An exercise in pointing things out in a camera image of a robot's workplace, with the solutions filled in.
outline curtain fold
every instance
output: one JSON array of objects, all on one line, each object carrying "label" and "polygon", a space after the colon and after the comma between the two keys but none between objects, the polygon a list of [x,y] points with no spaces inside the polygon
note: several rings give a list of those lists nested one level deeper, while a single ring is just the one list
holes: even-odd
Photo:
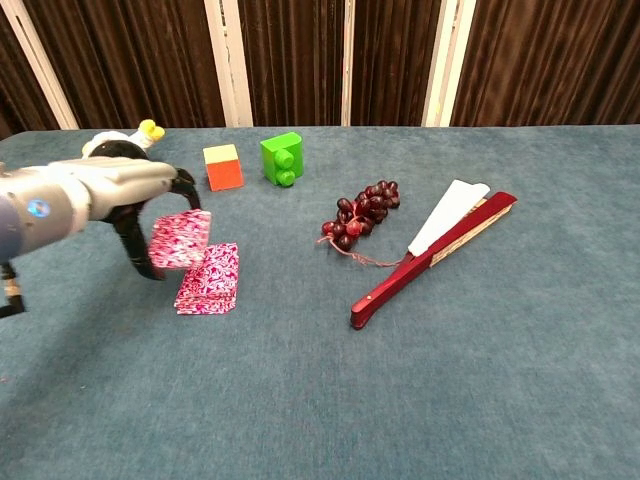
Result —
[{"label": "curtain fold", "polygon": [[29,130],[60,128],[16,38],[0,9],[0,140]]},{"label": "curtain fold", "polygon": [[352,125],[422,121],[440,0],[358,0]]},{"label": "curtain fold", "polygon": [[24,0],[80,128],[224,126],[202,0]]},{"label": "curtain fold", "polygon": [[254,125],[339,125],[344,0],[238,7]]},{"label": "curtain fold", "polygon": [[639,78],[639,0],[478,0],[451,124],[640,123]]}]

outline green lego brick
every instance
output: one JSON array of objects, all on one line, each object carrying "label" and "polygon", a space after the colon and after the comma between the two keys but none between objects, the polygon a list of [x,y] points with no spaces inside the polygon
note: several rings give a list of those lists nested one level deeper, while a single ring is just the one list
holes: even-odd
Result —
[{"label": "green lego brick", "polygon": [[290,187],[304,174],[302,137],[285,133],[260,142],[264,175],[274,185]]}]

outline card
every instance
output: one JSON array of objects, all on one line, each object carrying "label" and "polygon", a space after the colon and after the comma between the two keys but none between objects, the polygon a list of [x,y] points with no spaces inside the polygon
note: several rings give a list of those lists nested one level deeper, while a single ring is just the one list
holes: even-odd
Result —
[{"label": "card", "polygon": [[236,243],[208,246],[202,263],[185,275],[174,303],[178,314],[222,314],[235,308],[238,267]]},{"label": "card", "polygon": [[151,262],[162,269],[201,265],[209,242],[211,217],[211,212],[199,209],[159,217],[149,242]]}]

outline red grapes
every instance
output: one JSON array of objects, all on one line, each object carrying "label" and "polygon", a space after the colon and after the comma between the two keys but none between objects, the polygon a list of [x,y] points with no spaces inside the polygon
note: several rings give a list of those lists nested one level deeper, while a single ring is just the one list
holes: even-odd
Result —
[{"label": "red grapes", "polygon": [[360,235],[369,235],[373,227],[382,223],[390,208],[400,206],[398,184],[380,180],[358,193],[355,200],[341,198],[334,221],[322,224],[322,233],[334,240],[342,251],[348,252]]}]

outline string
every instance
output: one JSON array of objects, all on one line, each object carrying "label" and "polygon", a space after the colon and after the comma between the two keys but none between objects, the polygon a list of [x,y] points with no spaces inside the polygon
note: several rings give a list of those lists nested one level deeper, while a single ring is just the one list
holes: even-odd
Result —
[{"label": "string", "polygon": [[340,250],[340,248],[333,241],[333,237],[330,237],[328,235],[326,237],[322,237],[318,239],[316,243],[322,243],[326,241],[328,241],[329,244],[333,248],[335,248],[338,253],[341,253],[342,255],[345,255],[347,257],[351,257],[358,263],[361,263],[362,265],[376,265],[377,267],[395,267],[400,264],[400,260],[398,260],[397,262],[379,262],[378,260],[375,260],[371,257],[367,257],[366,255],[362,255],[361,253],[345,252],[343,250]]}]

